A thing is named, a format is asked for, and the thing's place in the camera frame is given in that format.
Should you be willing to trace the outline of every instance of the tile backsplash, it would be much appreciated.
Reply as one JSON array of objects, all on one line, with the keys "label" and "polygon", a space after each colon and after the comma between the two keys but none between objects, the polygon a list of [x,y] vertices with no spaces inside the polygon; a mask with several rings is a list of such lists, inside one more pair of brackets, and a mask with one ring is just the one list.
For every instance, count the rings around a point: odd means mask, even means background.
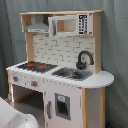
[{"label": "tile backsplash", "polygon": [[[33,36],[33,48],[34,61],[76,67],[81,51],[86,50],[94,57],[94,38],[84,36],[50,38],[38,34]],[[90,65],[90,58],[83,54],[82,62],[85,61],[86,69],[94,70],[94,65]]]}]

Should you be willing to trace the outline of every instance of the door handle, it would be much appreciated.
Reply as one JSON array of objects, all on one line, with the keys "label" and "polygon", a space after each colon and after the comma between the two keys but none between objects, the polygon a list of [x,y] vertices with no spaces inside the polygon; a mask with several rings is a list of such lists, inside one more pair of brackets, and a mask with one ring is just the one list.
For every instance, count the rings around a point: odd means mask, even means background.
[{"label": "door handle", "polygon": [[51,119],[50,107],[51,107],[51,101],[49,101],[47,104],[47,115],[49,119]]},{"label": "door handle", "polygon": [[56,22],[55,20],[52,20],[52,27],[53,27],[53,36],[56,35]]}]

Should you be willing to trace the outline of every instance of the burner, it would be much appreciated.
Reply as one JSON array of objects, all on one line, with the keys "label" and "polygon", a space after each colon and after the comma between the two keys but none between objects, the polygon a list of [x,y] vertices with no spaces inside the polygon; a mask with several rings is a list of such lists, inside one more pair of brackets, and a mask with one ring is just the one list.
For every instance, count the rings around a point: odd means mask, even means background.
[{"label": "burner", "polygon": [[22,68],[26,70],[35,71],[35,72],[41,72],[41,73],[46,72],[55,67],[57,67],[57,65],[45,64],[45,63],[34,62],[34,61],[17,66],[17,68]]}]

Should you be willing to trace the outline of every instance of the white cabinet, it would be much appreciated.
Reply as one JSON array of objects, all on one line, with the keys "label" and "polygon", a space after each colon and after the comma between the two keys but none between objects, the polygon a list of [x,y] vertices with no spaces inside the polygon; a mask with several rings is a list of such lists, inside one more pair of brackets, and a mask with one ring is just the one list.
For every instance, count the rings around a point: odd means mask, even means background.
[{"label": "white cabinet", "polygon": [[47,80],[44,84],[45,128],[83,128],[81,89]]},{"label": "white cabinet", "polygon": [[67,37],[85,35],[92,32],[92,15],[77,14],[48,17],[49,36]]}]

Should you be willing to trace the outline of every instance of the play kitchen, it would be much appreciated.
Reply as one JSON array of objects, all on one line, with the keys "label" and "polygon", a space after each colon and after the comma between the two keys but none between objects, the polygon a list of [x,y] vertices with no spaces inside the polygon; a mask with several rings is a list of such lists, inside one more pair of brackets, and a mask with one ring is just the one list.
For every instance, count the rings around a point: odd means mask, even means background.
[{"label": "play kitchen", "polygon": [[14,107],[43,94],[42,128],[105,128],[105,87],[114,76],[101,70],[101,15],[21,13],[27,62],[7,68],[10,90]]}]

